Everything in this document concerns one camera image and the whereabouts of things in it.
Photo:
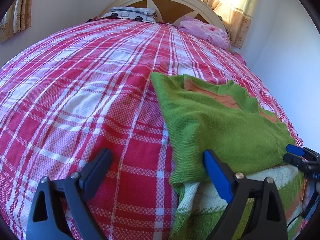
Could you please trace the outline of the person's right hand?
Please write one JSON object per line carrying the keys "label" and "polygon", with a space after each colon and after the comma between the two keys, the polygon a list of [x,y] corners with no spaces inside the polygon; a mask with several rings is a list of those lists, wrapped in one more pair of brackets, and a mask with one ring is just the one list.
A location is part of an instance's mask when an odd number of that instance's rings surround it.
{"label": "person's right hand", "polygon": [[[318,194],[320,194],[320,183],[319,182],[317,182],[317,184],[315,186],[315,190],[317,191]],[[306,186],[305,186],[305,191],[304,191],[303,203],[302,203],[303,210],[306,209],[307,205],[310,202],[312,195],[313,195],[313,193],[311,193],[310,181],[307,181]]]}

